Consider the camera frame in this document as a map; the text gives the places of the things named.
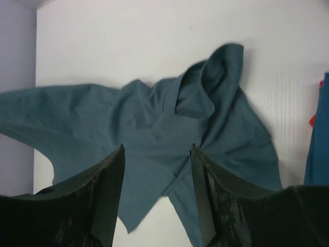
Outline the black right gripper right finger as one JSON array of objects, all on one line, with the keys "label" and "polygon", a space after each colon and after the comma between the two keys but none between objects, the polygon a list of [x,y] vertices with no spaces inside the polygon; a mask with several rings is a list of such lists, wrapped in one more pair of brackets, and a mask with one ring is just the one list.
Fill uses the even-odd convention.
[{"label": "black right gripper right finger", "polygon": [[190,152],[203,246],[328,246],[328,187],[272,191]]}]

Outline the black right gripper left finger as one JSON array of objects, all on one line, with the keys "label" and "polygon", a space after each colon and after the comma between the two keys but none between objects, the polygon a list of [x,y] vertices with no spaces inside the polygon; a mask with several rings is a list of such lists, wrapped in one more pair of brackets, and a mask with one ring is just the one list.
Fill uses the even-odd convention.
[{"label": "black right gripper left finger", "polygon": [[38,193],[1,196],[1,246],[112,246],[124,147]]}]

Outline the grey-blue t shirt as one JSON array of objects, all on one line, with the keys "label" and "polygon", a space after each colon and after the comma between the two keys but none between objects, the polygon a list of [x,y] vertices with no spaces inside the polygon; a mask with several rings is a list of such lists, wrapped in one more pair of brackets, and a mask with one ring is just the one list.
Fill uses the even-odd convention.
[{"label": "grey-blue t shirt", "polygon": [[132,232],[168,197],[193,246],[202,245],[190,149],[256,185],[280,190],[272,138],[239,86],[244,48],[229,43],[182,75],[120,89],[98,84],[1,94],[1,133],[52,163],[54,183],[125,148],[119,219]]}]

